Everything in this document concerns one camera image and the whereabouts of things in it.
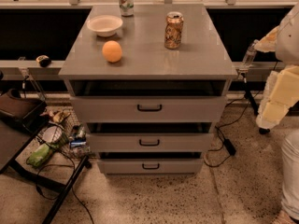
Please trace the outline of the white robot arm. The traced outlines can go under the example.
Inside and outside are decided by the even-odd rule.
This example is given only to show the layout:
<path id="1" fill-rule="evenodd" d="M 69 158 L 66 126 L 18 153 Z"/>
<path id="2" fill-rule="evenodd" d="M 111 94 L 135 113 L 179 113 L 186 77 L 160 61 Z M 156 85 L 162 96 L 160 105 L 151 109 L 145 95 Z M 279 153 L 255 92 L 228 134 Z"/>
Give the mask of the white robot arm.
<path id="1" fill-rule="evenodd" d="M 259 127 L 273 128 L 299 101 L 299 4 L 254 48 L 261 52 L 275 52 L 276 58 L 285 64 L 282 71 L 272 72 L 268 77 L 256 119 Z M 271 224 L 299 224 L 299 130 L 284 138 L 281 152 L 281 210 Z"/>

